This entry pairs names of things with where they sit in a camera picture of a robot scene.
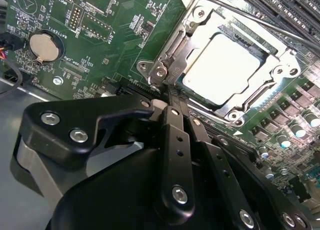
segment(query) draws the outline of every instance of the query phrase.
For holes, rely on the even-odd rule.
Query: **red wire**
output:
[[[6,59],[5,53],[3,53],[2,51],[1,51],[1,56],[2,56],[3,59]]]

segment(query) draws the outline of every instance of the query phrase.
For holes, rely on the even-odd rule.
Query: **capacitor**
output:
[[[262,159],[267,159],[269,157],[269,153],[267,152],[267,148],[265,146],[259,147],[258,151]]]
[[[297,138],[302,138],[307,134],[299,124],[293,124],[290,129]]]
[[[280,173],[281,173],[281,175],[285,176],[285,175],[289,174],[289,171],[288,171],[288,169],[281,169]]]
[[[276,138],[276,140],[279,142],[280,146],[282,148],[287,148],[291,145],[289,139],[286,137],[286,135],[280,135]]]
[[[320,125],[320,119],[313,113],[306,114],[304,119],[310,124],[311,127],[317,127]]]
[[[274,173],[272,172],[271,169],[269,168],[266,168],[264,171],[263,171],[263,174],[265,175],[265,177],[267,179],[273,179],[275,177]]]

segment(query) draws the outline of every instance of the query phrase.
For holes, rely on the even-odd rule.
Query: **black cable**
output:
[[[22,84],[23,81],[23,76],[19,68],[11,60],[7,58],[4,61],[16,73],[17,81],[11,89],[0,93],[0,98],[12,94],[16,89],[18,89],[18,87]]]
[[[268,23],[268,22],[266,22],[264,20],[261,20],[261,19],[255,17],[255,16],[253,16],[252,14],[249,14],[249,13],[243,11],[243,10],[240,10],[240,9],[238,9],[236,7],[233,7],[233,6],[229,5],[229,4],[226,4],[226,3],[224,3],[224,2],[222,2],[220,0],[209,0],[209,1],[211,1],[213,3],[216,3],[216,4],[222,6],[222,7],[226,8],[226,9],[229,9],[229,10],[231,10],[231,11],[233,11],[233,12],[239,14],[239,15],[242,15],[243,17],[245,17],[247,19],[253,20],[253,21],[255,21],[255,22],[257,22],[257,23],[259,23],[259,24],[261,24],[261,25],[263,25],[263,26],[265,26],[267,28],[270,28],[270,29],[272,29],[272,30],[274,30],[276,32],[284,34],[284,35],[286,35],[286,36],[288,36],[288,37],[290,37],[290,38],[292,38],[292,39],[294,39],[296,41],[299,41],[299,42],[301,42],[303,44],[306,44],[306,45],[310,46],[311,48],[313,48],[313,49],[315,49],[317,51],[320,51],[320,46],[315,44],[315,43],[313,43],[312,41],[309,41],[309,40],[301,38],[301,37],[299,37],[299,36],[297,36],[295,34],[292,34],[292,33],[288,32],[288,31],[286,31],[284,29],[281,29],[281,28],[279,28],[279,27],[277,27],[277,26],[275,26],[273,24],[270,24],[270,23]]]

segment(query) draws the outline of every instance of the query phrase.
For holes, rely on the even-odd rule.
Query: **white triangle marking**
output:
[[[243,133],[240,132],[240,131],[236,131],[236,132],[233,134],[233,136],[235,136],[235,135],[241,135],[241,134],[243,134]]]

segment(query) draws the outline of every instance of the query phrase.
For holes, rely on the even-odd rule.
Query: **screw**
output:
[[[228,118],[233,121],[236,120],[239,117],[238,112],[236,111],[232,111],[230,112],[230,114],[228,114]]]
[[[70,132],[70,138],[77,143],[84,143],[88,140],[88,135],[81,129],[73,129]]]
[[[139,64],[139,69],[142,71],[145,71],[147,69],[146,64],[144,63]]]
[[[226,139],[221,138],[220,141],[224,144],[224,145],[228,145],[228,141]]]
[[[56,125],[60,122],[60,117],[53,113],[44,113],[43,115],[41,115],[41,120],[45,124]]]
[[[141,104],[144,106],[144,107],[147,107],[149,108],[150,107],[150,104],[145,102],[145,101],[141,101]]]
[[[186,204],[188,202],[188,196],[181,187],[174,187],[172,189],[172,196],[180,204]]]
[[[199,11],[198,16],[199,16],[199,17],[202,17],[202,16],[205,15],[204,13],[205,13],[205,12],[204,12],[204,10],[202,9],[202,10]]]
[[[62,85],[64,83],[64,79],[62,79],[60,76],[55,76],[53,78],[53,83],[55,85]]]
[[[249,229],[253,229],[254,228],[254,226],[255,226],[254,220],[252,219],[252,217],[245,210],[241,210],[239,215],[240,215],[240,218],[241,218],[242,222]]]
[[[176,111],[175,109],[172,109],[171,112],[172,112],[174,115],[179,115],[179,112]]]
[[[159,77],[163,77],[165,75],[165,73],[163,72],[163,70],[159,70],[157,73],[157,76]]]
[[[201,122],[198,119],[193,119],[193,122],[195,123],[195,125],[200,126]]]
[[[306,223],[302,220],[302,218],[300,218],[298,215],[295,216],[295,219],[298,221],[298,223],[300,223],[300,225],[304,228],[307,228]]]
[[[295,223],[294,221],[292,220],[292,218],[287,214],[287,213],[283,213],[282,214],[282,217],[284,219],[284,221],[290,226],[290,227],[294,227],[295,226]]]

